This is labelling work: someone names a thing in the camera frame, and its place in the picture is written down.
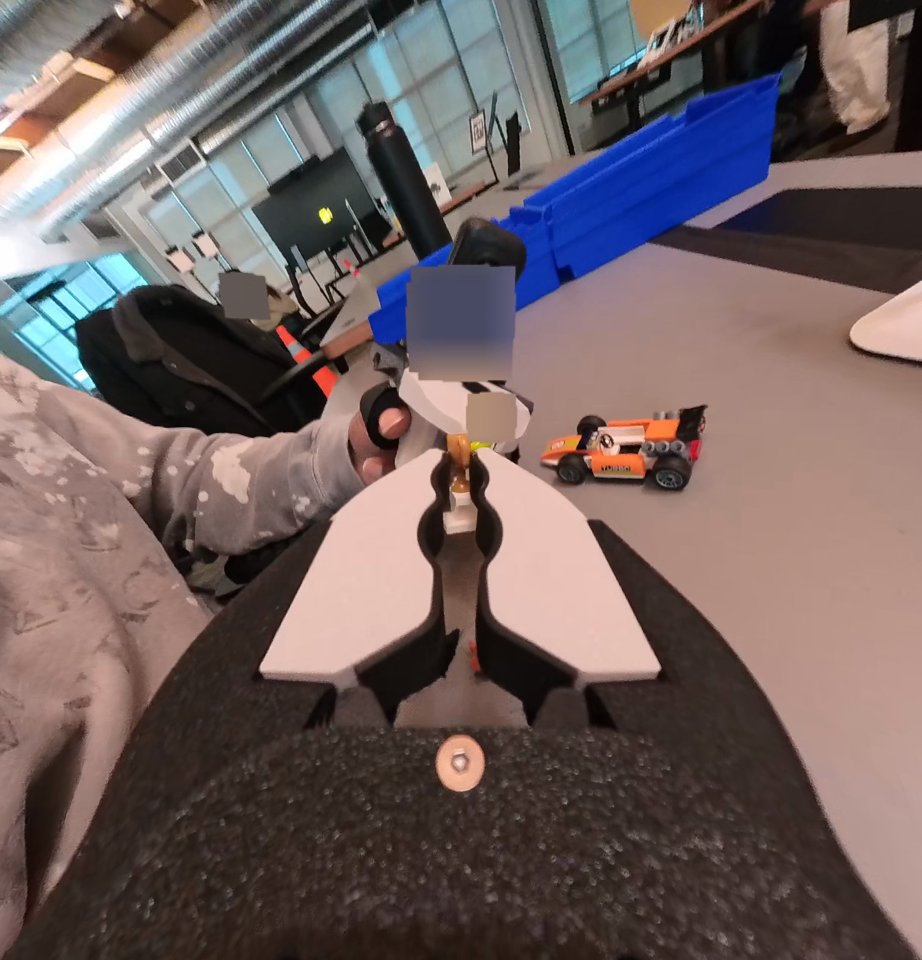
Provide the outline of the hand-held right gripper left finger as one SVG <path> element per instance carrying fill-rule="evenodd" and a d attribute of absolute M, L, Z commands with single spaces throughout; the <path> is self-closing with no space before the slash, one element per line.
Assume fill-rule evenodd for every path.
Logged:
<path fill-rule="evenodd" d="M 447 454 L 431 449 L 367 486 L 327 524 L 262 659 L 266 680 L 419 691 L 443 677 Z"/>

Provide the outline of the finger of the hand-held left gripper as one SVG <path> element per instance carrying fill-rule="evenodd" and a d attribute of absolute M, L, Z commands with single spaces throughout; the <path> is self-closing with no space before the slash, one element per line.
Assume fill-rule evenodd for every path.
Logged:
<path fill-rule="evenodd" d="M 398 394 L 411 416 L 398 442 L 399 451 L 444 451 L 448 436 L 466 432 L 470 392 L 462 383 L 420 379 L 413 372 L 405 372 Z"/>
<path fill-rule="evenodd" d="M 468 395 L 468 445 L 472 452 L 492 450 L 507 459 L 519 457 L 522 404 L 515 393 Z"/>

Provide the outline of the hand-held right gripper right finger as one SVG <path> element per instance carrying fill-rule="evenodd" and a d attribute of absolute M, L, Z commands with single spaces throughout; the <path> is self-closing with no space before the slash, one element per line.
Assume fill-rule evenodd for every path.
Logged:
<path fill-rule="evenodd" d="M 470 463 L 479 665 L 514 694 L 653 680 L 659 660 L 585 515 L 492 450 Z"/>

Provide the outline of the small tan lego piece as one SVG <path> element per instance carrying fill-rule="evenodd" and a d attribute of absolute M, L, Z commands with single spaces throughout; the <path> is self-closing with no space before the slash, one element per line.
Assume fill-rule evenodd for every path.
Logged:
<path fill-rule="evenodd" d="M 470 493 L 471 446 L 466 434 L 449 434 L 445 448 L 451 462 L 448 505 L 443 512 L 444 533 L 467 534 L 476 529 L 477 506 Z"/>

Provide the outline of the orange lego race car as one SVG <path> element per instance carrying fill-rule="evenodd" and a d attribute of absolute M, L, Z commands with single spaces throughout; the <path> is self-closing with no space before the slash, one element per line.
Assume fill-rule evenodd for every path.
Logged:
<path fill-rule="evenodd" d="M 651 417 L 583 416 L 571 435 L 553 438 L 539 457 L 566 485 L 588 479 L 649 482 L 671 492 L 689 484 L 707 426 L 707 404 Z"/>

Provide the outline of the white booklet stand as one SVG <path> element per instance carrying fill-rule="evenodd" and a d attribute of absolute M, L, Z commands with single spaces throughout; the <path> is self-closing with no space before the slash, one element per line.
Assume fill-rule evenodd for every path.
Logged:
<path fill-rule="evenodd" d="M 860 318 L 849 341 L 863 354 L 922 365 L 922 280 Z"/>

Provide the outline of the person's left forearm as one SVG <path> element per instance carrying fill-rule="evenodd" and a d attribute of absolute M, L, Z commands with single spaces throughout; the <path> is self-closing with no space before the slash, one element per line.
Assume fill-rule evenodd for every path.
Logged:
<path fill-rule="evenodd" d="M 241 556 L 332 515 L 366 485 L 347 449 L 353 416 L 328 416 L 269 438 L 165 431 L 151 495 L 165 510 L 162 544 Z"/>

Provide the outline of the person's left hand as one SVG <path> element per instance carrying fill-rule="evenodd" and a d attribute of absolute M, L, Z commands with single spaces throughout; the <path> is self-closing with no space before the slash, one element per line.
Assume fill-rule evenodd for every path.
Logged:
<path fill-rule="evenodd" d="M 409 409 L 398 406 L 383 410 L 376 431 L 378 436 L 394 446 L 382 448 L 371 439 L 361 414 L 354 415 L 348 427 L 348 455 L 356 473 L 366 485 L 371 485 L 395 469 L 395 448 L 410 425 Z"/>

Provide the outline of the black water bottle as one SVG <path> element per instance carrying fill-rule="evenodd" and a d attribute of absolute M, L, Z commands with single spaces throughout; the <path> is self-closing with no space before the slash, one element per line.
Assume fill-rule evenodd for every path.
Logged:
<path fill-rule="evenodd" d="M 384 101 L 366 102 L 357 117 L 368 160 L 418 261 L 452 237 L 406 133 Z"/>

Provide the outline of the orange traffic cone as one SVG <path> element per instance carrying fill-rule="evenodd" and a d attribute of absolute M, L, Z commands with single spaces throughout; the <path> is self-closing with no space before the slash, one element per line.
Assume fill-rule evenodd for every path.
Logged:
<path fill-rule="evenodd" d="M 318 401 L 327 402 L 340 378 L 347 371 L 345 359 L 351 347 L 344 335 L 328 337 L 333 316 L 324 315 L 305 324 L 286 323 L 284 328 L 297 347 L 293 353 L 295 365 L 273 382 L 265 392 L 265 401 L 286 398 L 305 400 L 314 404 L 314 390 Z"/>

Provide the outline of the black office chair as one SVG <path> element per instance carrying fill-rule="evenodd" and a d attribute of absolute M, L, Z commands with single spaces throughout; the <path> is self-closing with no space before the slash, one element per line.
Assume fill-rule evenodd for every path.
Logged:
<path fill-rule="evenodd" d="M 327 403 L 311 373 L 267 397 L 297 365 L 286 344 L 182 285 L 139 286 L 77 320 L 74 332 L 101 398 L 149 426 L 271 437 L 299 431 Z"/>

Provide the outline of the wooden desk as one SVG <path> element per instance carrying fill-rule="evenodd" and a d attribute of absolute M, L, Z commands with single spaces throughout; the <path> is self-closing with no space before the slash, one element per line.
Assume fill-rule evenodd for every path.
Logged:
<path fill-rule="evenodd" d="M 763 16 L 773 4 L 774 2 L 768 1 L 745 1 L 732 6 L 727 11 L 720 13 L 690 38 L 653 57 L 648 57 L 646 54 L 640 59 L 635 69 L 628 69 L 607 78 L 595 90 L 577 101 L 576 105 L 593 107 L 599 102 L 621 96 L 628 89 L 653 74 L 659 73 L 662 68 L 677 59 L 700 54 L 702 50 L 707 49 L 711 44 L 715 44 L 728 33 L 741 28 L 752 18 Z"/>

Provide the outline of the black wall screen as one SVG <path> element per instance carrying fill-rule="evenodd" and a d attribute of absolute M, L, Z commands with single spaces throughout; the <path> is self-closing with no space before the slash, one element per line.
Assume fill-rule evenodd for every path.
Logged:
<path fill-rule="evenodd" d="M 376 246 L 386 223 L 345 148 L 286 174 L 251 213 L 277 249 L 296 261 L 346 244 L 358 229 Z"/>

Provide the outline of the silver ventilation duct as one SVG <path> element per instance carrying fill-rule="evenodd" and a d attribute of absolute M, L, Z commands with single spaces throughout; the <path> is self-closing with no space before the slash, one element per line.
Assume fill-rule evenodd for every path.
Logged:
<path fill-rule="evenodd" d="M 212 2 L 0 174 L 0 230 L 53 243 L 203 121 L 369 2 Z"/>

